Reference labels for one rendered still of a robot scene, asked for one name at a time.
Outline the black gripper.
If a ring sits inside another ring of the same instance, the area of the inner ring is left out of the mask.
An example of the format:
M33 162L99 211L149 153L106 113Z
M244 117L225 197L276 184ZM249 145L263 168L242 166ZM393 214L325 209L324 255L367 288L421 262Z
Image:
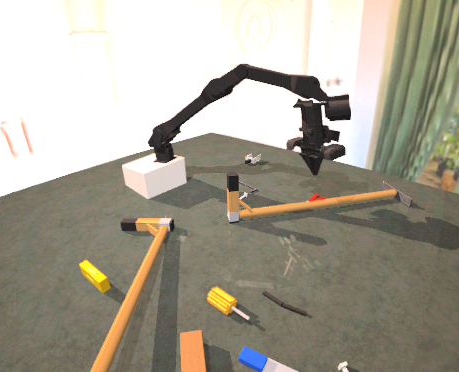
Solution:
M299 128L303 132L303 137L289 139L286 143L286 149L293 151L295 147L300 147L303 161L306 162L313 175L318 175L320 165L323 159L335 160L346 155L346 149L340 144L326 144L323 137L323 129L326 125L322 123L304 125Z

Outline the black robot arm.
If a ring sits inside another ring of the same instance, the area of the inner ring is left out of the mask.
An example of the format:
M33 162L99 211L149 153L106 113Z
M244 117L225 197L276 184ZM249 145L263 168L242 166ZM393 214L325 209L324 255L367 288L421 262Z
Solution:
M177 156L174 156L170 142L174 141L174 138L182 133L180 127L210 103L231 94L233 88L242 83L244 79L282 87L302 98L313 98L319 101L319 103L313 103L313 100L302 101L297 99L293 108L300 108L302 124L304 125L323 122L323 105L325 118L329 119L329 121L351 119L349 95L328 96L323 92L320 82L315 76L285 74L249 64L239 64L225 75L212 79L203 88L200 96L192 100L170 120L152 129L152 134L147 143L150 148L154 148L156 155L154 162L167 163L177 158Z

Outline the yellow-handled screwdriver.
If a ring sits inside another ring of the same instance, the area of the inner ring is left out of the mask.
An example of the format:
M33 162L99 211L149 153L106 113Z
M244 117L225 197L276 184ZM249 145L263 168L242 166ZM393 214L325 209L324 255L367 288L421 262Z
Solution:
M236 298L231 297L229 294L227 294L220 288L217 288L217 287L213 288L208 294L207 300L209 301L209 303L216 306L221 312L224 312L226 315L235 311L240 316L246 318L247 320L250 319L250 317L245 315L243 312L240 312L236 308L236 303L237 303Z

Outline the orange flat bar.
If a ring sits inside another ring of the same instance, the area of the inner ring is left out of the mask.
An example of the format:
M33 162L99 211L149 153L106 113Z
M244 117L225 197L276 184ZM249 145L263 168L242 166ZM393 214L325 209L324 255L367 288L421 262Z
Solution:
M207 372L202 331L180 333L182 372Z

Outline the yellow rectangular block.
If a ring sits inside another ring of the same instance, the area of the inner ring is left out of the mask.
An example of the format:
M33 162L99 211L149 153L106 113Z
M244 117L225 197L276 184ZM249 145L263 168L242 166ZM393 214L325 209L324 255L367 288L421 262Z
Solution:
M102 293L105 293L108 289L110 290L110 284L107 277L100 272L97 268L92 266L87 260L79 264L83 275L90 280L95 287L97 287Z

